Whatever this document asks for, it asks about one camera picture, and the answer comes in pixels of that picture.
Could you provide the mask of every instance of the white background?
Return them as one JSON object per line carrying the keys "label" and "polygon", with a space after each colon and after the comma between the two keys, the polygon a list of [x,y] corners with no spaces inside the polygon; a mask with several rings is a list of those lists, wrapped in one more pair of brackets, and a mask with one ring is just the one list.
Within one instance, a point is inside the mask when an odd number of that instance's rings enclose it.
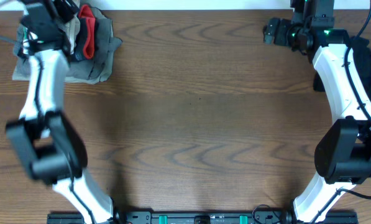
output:
{"label": "white background", "polygon": [[[290,0],[85,0],[102,10],[289,9]],[[369,0],[335,0],[335,9],[368,9]],[[0,10],[21,10],[12,2]]]}

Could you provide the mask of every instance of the red cloth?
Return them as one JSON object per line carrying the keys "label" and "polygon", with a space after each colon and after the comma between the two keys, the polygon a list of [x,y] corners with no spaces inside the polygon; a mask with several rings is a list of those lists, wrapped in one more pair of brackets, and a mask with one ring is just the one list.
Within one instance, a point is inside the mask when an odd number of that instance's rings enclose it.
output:
{"label": "red cloth", "polygon": [[87,4],[83,5],[78,14],[80,19],[86,19],[87,23],[87,40],[83,47],[83,54],[87,59],[92,59],[94,57],[94,32],[96,27],[96,18],[91,11],[90,6]]}

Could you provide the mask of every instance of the wooden table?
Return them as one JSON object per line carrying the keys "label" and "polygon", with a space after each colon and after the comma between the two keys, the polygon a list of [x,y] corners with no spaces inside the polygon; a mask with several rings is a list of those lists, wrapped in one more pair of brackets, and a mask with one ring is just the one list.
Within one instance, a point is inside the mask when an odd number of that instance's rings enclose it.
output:
{"label": "wooden table", "polygon": [[[65,92],[100,186],[123,208],[155,211],[284,207],[302,193],[331,114],[307,58],[263,44],[265,23],[291,13],[106,12],[124,41],[112,77]],[[335,15],[336,27],[355,35],[367,11]],[[14,38],[20,16],[0,12],[0,34]],[[11,49],[0,42],[0,223],[45,223],[50,211],[75,209],[29,180],[6,140],[28,85],[11,80]],[[371,194],[371,180],[356,190]],[[371,223],[371,201],[346,195],[336,208]]]}

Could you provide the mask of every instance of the wooden tabletop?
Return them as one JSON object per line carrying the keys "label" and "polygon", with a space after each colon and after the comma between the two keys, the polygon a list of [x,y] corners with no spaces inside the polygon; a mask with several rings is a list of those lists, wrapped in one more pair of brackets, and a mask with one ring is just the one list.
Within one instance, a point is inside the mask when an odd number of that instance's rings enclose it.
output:
{"label": "wooden tabletop", "polygon": [[[93,177],[123,208],[252,210],[287,206],[315,173],[314,150],[331,127],[325,93],[312,89],[306,57],[264,45],[262,27],[291,11],[109,11],[112,77],[68,84],[65,111],[83,138]],[[336,11],[355,35],[367,11]],[[21,14],[0,12],[0,34],[15,38]],[[371,22],[363,34],[371,40]],[[0,223],[45,223],[75,211],[25,175],[6,140],[27,82],[12,81],[12,46],[0,42]],[[371,194],[371,179],[356,187]],[[371,201],[343,196],[371,223]]]}

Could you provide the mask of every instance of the gray cloth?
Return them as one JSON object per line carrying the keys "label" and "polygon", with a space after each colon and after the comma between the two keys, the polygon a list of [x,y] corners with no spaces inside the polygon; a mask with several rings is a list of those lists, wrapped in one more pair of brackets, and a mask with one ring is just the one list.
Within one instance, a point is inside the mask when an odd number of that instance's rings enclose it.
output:
{"label": "gray cloth", "polygon": [[[91,60],[71,62],[70,71],[65,78],[68,83],[95,84],[106,81],[112,74],[114,52],[122,44],[121,39],[113,36],[112,20],[103,16],[101,11],[95,7],[92,7],[91,10],[98,23],[95,33],[96,51]],[[22,42],[23,36],[24,29],[20,26],[17,30],[17,40]],[[12,79],[29,80],[29,76],[29,62],[19,58]]]}

